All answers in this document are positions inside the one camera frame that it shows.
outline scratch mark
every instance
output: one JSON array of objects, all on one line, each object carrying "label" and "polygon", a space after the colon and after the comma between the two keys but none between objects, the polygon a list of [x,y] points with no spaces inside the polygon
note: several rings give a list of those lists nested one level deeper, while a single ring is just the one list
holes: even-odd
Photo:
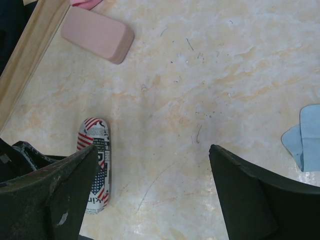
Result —
[{"label": "scratch mark", "polygon": [[[167,30],[167,29],[169,29],[169,28],[167,27],[165,30]],[[162,34],[164,34],[165,30],[162,31],[162,33],[160,34],[160,37],[162,37]]]},{"label": "scratch mark", "polygon": [[126,187],[128,187],[128,185],[130,184],[130,182],[128,182],[120,191],[119,197],[121,197],[122,192],[126,189]]},{"label": "scratch mark", "polygon": [[141,202],[140,202],[140,204],[139,204],[138,211],[137,211],[136,213],[139,212],[140,207],[141,207],[143,201],[145,200],[145,198],[146,198],[146,196],[147,196],[150,188],[152,187],[152,185],[158,180],[158,178],[161,176],[161,174],[163,174],[168,168],[170,168],[170,167],[171,167],[173,164],[175,164],[176,162],[177,162],[177,161],[175,161],[174,163],[172,163],[171,165],[169,165],[168,167],[166,167],[166,168],[155,178],[155,180],[153,180],[153,182],[150,184],[150,186],[149,186],[148,189],[146,190],[146,192],[145,192],[145,194],[144,194],[144,196],[143,196],[143,198],[142,198],[142,200],[141,200]]},{"label": "scratch mark", "polygon": [[153,201],[145,201],[145,204],[152,205],[154,207],[161,206],[164,203],[167,202],[174,202],[178,199],[184,199],[184,198],[191,198],[192,196],[196,195],[196,192],[189,192],[185,193],[186,191],[183,191],[183,195],[180,196],[174,196],[166,199],[161,199],[161,200],[153,200]]},{"label": "scratch mark", "polygon": [[199,133],[200,133],[201,128],[202,128],[202,124],[201,124],[201,126],[200,126],[200,128],[199,128],[198,134],[196,135],[195,142],[196,142],[197,144],[200,143],[199,140],[198,140],[198,137],[199,137]]},{"label": "scratch mark", "polygon": [[192,51],[194,51],[194,48],[191,46],[191,44],[190,44],[190,42],[189,42],[188,38],[186,38],[186,40],[187,40],[187,42],[188,42],[189,46],[191,47]]}]

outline pink cloth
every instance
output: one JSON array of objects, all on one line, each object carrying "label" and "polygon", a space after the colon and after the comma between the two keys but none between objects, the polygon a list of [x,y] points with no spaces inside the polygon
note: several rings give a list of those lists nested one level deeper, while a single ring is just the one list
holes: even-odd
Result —
[{"label": "pink cloth", "polygon": [[70,4],[73,7],[91,10],[101,1],[102,0],[70,0]]}]

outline dark fabric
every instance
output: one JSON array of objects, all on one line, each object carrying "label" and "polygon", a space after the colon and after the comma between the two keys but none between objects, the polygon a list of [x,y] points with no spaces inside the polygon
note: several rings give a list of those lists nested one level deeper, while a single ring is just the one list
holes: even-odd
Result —
[{"label": "dark fabric", "polygon": [[0,0],[0,75],[36,4],[25,7],[23,0]]},{"label": "dark fabric", "polygon": [[93,240],[92,238],[86,237],[86,236],[81,236],[79,235],[78,240]]},{"label": "dark fabric", "polygon": [[210,164],[230,240],[320,239],[320,187],[212,145]]}]

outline countertop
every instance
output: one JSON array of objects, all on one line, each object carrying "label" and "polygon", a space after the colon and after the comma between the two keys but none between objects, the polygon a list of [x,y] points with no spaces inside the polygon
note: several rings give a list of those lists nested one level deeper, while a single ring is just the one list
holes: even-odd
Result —
[{"label": "countertop", "polygon": [[228,239],[211,144],[320,186],[281,143],[300,109],[320,103],[316,1],[105,0],[93,11],[134,30],[124,62],[72,45],[59,28],[1,134],[67,156],[84,119],[109,122],[110,202],[85,215],[81,234]]}]

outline black plastic piece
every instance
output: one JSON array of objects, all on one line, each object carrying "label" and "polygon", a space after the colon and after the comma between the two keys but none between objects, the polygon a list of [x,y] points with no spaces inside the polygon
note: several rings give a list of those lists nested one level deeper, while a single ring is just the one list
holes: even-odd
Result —
[{"label": "black plastic piece", "polygon": [[[30,164],[31,157],[36,167],[46,166],[0,183],[0,239],[77,240],[91,186],[100,168],[97,148],[90,145],[62,160],[54,160],[28,143],[15,145],[12,148],[17,152],[10,154],[19,156],[27,150],[26,164]],[[9,148],[7,145],[4,149],[7,157]]]},{"label": "black plastic piece", "polygon": [[320,239],[320,187],[212,145],[210,164],[230,240]]},{"label": "black plastic piece", "polygon": [[57,162],[56,159],[41,154],[28,142],[19,141],[10,146],[0,138],[0,160],[4,163],[5,159],[10,160],[6,162],[6,165],[15,177],[23,176]]},{"label": "black plastic piece", "polygon": [[92,238],[86,237],[86,236],[81,236],[79,235],[78,240],[93,240]]},{"label": "black plastic piece", "polygon": [[37,3],[38,3],[38,1],[33,1],[33,2],[30,2],[24,6],[25,17],[26,17],[27,21],[31,17],[31,14],[34,12]]}]

